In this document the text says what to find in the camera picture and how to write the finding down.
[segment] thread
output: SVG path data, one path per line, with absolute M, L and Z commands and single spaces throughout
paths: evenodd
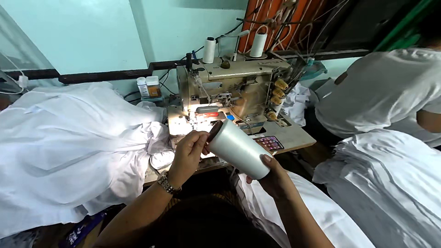
M 259 58 L 262 56 L 263 49 L 265 47 L 267 34 L 259 33 L 256 34 L 253 41 L 253 46 L 251 47 L 250 56 L 253 58 Z
M 288 88 L 288 84 L 285 83 L 285 81 L 283 79 L 277 79 L 276 82 L 274 83 L 274 85 L 282 90 L 286 90 Z
M 214 49 L 216 47 L 216 41 L 213 37 L 207 37 L 204 46 L 204 57 L 202 62 L 205 64 L 211 64 L 214 61 Z
M 260 159 L 272 155 L 229 119 L 218 122 L 210 131 L 208 150 L 253 179 L 261 179 L 269 168 Z

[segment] white plastic container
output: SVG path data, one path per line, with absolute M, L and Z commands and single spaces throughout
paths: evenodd
M 146 85 L 151 98 L 161 97 L 158 76 L 146 77 Z
M 146 78 L 140 77 L 136 79 L 136 84 L 138 85 L 139 92 L 141 93 L 141 97 L 148 97 L 150 96 L 149 90 L 147 88 L 146 84 Z

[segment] thread spool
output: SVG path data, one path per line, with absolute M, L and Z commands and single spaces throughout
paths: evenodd
M 251 46 L 250 56 L 253 58 L 259 58 L 263 54 L 263 49 L 265 47 L 267 34 L 258 33 L 254 36 L 253 45 Z
M 261 179 L 269 168 L 260 159 L 272 155 L 229 119 L 218 121 L 208 137 L 208 150 L 253 179 Z
M 286 90 L 288 88 L 288 84 L 285 83 L 283 79 L 277 79 L 274 85 L 281 90 Z
M 211 64 L 214 61 L 214 49 L 216 47 L 216 41 L 213 37 L 207 37 L 204 46 L 204 57 L 202 62 L 205 64 Z
M 274 111 L 269 111 L 268 113 L 266 113 L 266 115 L 270 120 L 277 120 L 277 115 Z
M 285 93 L 280 88 L 275 88 L 273 90 L 273 94 L 278 96 L 279 98 L 282 98 L 285 96 Z
M 283 106 L 283 103 L 285 102 L 285 100 L 286 100 L 286 98 L 282 98 L 282 99 L 280 99 L 281 103 L 279 105 L 273 106 L 273 110 L 275 111 L 276 119 L 280 113 L 280 110 L 282 109 L 282 106 Z
M 280 105 L 282 104 L 282 100 L 280 98 L 278 98 L 277 96 L 273 96 L 271 97 L 271 102 L 274 103 L 275 105 Z

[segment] wristwatch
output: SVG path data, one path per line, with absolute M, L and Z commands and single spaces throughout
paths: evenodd
M 171 195 L 175 195 L 182 190 L 182 187 L 175 189 L 168 183 L 168 171 L 161 172 L 161 174 L 159 175 L 158 183 L 165 189 L 165 191 L 167 191 L 168 194 Z

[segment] white fabric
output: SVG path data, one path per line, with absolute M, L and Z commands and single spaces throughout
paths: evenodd
M 371 53 L 347 73 L 315 109 L 317 120 L 341 138 L 388 127 L 421 109 L 441 113 L 441 52 Z
M 291 92 L 286 95 L 282 105 L 282 111 L 288 115 L 297 125 L 304 127 L 306 102 L 311 95 L 310 89 L 301 86 L 299 83 L 294 86 Z
M 302 200 L 315 221 L 336 248 L 373 248 L 374 246 L 354 221 L 327 195 L 299 175 L 288 172 Z M 239 175 L 237 192 L 243 192 L 242 206 L 256 227 L 267 232 L 281 247 L 290 248 L 288 236 L 276 204 L 257 181 L 247 184 Z
M 313 181 L 377 248 L 440 247 L 441 152 L 385 129 L 345 139 L 335 151 Z
M 422 140 L 430 147 L 441 146 L 441 133 L 431 133 L 422 128 L 416 121 L 416 113 L 412 113 L 410 116 L 392 123 L 392 125 L 386 129 L 410 134 L 413 137 Z
M 137 107 L 141 107 L 144 109 L 148 109 L 154 112 L 162 113 L 163 118 L 161 122 L 165 122 L 167 118 L 167 109 L 156 107 L 154 102 L 150 101 L 141 101 L 137 105 Z M 175 158 L 175 152 L 172 149 L 172 144 L 169 137 L 169 132 L 154 132 L 154 136 L 152 137 L 150 143 L 154 146 L 149 146 L 147 153 L 152 154 L 150 156 L 150 165 L 155 169 L 163 169 L 172 164 L 173 159 Z
M 168 141 L 163 118 L 107 82 L 24 94 L 0 112 L 0 238 L 132 201 Z

